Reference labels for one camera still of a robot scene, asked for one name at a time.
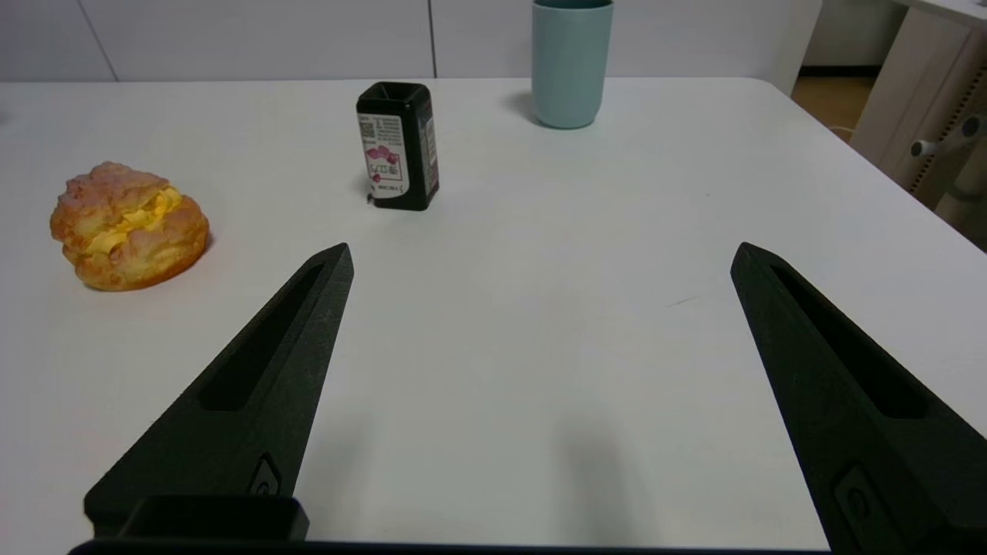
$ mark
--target white tabletop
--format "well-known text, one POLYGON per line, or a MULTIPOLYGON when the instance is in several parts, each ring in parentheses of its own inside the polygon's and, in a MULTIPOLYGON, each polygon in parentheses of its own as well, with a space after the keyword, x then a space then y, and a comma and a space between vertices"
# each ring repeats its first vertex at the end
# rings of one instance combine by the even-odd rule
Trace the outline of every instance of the white tabletop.
POLYGON ((896 0, 912 8, 987 31, 987 4, 983 0, 896 0))
POLYGON ((745 240, 987 430, 987 258, 770 85, 614 79, 557 131, 525 80, 429 81, 442 189, 404 212, 365 203, 369 84, 0 85, 0 551, 91 537, 86 491, 341 241, 313 539, 825 547, 730 282, 745 240), (199 201, 188 272, 73 276, 48 216, 104 160, 199 201))

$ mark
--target small black box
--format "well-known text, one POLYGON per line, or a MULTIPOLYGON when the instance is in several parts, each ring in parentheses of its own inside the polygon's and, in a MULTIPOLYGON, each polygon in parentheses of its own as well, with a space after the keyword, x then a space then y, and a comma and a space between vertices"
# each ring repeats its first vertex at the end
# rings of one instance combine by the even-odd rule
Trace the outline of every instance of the small black box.
POLYGON ((356 102, 375 206, 424 210, 438 191, 431 95, 419 83, 375 83, 356 102))

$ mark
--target pink floral label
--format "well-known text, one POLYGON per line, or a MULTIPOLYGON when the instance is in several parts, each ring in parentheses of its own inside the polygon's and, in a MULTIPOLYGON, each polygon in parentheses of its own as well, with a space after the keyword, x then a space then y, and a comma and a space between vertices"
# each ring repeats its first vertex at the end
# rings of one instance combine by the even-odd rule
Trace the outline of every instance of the pink floral label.
POLYGON ((357 114, 370 193, 375 198, 400 197, 408 191, 408 161, 401 118, 357 114))

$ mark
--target teal cup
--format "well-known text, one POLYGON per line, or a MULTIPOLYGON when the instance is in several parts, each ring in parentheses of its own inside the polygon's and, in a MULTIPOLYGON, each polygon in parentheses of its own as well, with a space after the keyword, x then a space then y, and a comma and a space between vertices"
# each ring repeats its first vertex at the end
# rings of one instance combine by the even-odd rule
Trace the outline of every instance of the teal cup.
POLYGON ((531 94, 549 127, 593 123, 603 101, 613 0, 534 0, 531 94))

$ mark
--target wooden floor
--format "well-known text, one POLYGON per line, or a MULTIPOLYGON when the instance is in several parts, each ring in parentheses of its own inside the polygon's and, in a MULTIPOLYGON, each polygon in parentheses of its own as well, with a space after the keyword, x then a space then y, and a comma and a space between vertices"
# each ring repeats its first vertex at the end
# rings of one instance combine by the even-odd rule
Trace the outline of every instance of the wooden floor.
POLYGON ((873 82, 872 77, 799 77, 792 100, 850 142, 873 82))

